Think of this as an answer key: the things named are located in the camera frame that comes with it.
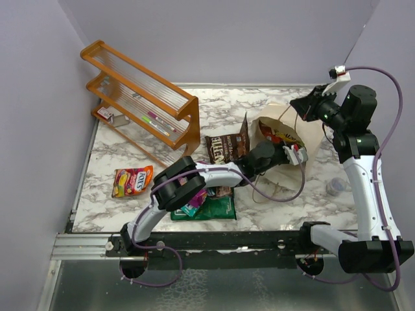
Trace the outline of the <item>purple snack bag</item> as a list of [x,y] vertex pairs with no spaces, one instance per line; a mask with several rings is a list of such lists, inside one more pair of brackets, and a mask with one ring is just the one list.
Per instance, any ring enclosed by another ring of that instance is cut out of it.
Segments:
[[207,190],[202,189],[189,201],[189,205],[194,208],[199,208],[203,205],[207,196],[208,196]]

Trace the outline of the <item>yellow green snack bag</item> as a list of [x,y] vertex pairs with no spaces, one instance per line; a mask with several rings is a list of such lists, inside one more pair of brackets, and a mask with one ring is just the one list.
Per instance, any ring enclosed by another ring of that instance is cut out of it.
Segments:
[[275,131],[275,136],[280,138],[282,141],[285,141],[286,143],[297,144],[300,148],[305,146],[304,142],[301,140],[300,136],[294,131],[293,128],[278,128]]

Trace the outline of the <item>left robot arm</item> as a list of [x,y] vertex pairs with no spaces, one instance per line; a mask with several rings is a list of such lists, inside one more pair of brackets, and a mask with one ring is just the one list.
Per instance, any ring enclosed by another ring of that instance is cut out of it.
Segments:
[[120,231],[121,248],[134,256],[143,242],[168,213],[181,209],[201,190],[215,187],[243,187],[269,169],[299,163],[298,146],[260,142],[246,155],[226,164],[197,163],[190,156],[178,160],[154,178],[150,202],[136,218]]

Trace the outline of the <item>brown sea salt bag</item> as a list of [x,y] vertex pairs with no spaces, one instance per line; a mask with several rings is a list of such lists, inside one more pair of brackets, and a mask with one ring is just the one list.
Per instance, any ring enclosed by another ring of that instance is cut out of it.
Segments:
[[205,136],[207,154],[211,164],[226,164],[245,156],[250,151],[247,116],[239,133]]

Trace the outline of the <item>green chips bag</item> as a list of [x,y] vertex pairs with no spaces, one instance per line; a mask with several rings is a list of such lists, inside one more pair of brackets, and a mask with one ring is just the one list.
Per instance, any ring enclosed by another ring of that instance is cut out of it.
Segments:
[[236,220],[234,191],[230,187],[214,187],[207,190],[207,198],[194,217],[181,209],[171,212],[172,221]]

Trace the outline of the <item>beige paper bag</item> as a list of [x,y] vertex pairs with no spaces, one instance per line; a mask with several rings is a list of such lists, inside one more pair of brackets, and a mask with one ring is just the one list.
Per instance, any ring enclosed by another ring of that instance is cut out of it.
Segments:
[[288,163],[268,169],[254,179],[252,199],[265,203],[271,199],[289,202],[297,198],[307,178],[324,138],[322,122],[306,122],[288,104],[271,103],[265,106],[250,124],[250,147],[270,141],[279,147]]

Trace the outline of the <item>red chips bag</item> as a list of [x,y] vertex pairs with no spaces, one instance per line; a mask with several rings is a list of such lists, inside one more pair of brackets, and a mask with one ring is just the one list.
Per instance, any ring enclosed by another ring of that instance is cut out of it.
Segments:
[[272,141],[273,143],[280,143],[282,142],[283,138],[281,136],[281,133],[273,129],[272,127],[266,125],[265,123],[259,121],[259,130],[262,133],[262,135],[268,139],[269,141]]

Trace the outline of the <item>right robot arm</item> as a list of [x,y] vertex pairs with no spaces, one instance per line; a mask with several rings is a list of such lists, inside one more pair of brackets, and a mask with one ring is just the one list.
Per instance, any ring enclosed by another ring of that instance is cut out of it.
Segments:
[[323,247],[336,255],[346,273],[391,273],[414,254],[403,240],[388,206],[382,184],[377,137],[368,129],[377,107],[376,92],[351,86],[342,105],[335,95],[316,86],[290,105],[302,120],[322,121],[333,131],[333,146],[351,185],[357,210],[358,233],[349,236],[325,222],[305,222],[298,246],[304,253]]

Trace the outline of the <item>orange red snack bag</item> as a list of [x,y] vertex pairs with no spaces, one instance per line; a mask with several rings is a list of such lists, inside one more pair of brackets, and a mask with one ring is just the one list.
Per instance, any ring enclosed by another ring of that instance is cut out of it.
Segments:
[[153,166],[115,170],[112,198],[137,196],[145,192],[152,181]]

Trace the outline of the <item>teal snack bag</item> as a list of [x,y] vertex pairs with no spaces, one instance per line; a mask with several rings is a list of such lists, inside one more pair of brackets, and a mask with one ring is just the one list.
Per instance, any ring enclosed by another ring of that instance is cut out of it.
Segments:
[[187,216],[189,216],[189,217],[194,217],[195,216],[195,214],[199,211],[199,209],[201,208],[201,206],[200,205],[198,205],[198,206],[193,206],[193,205],[191,205],[190,203],[188,203],[188,204],[186,204],[186,205],[184,205],[182,208],[181,208],[181,211],[185,214],[185,215],[187,215]]

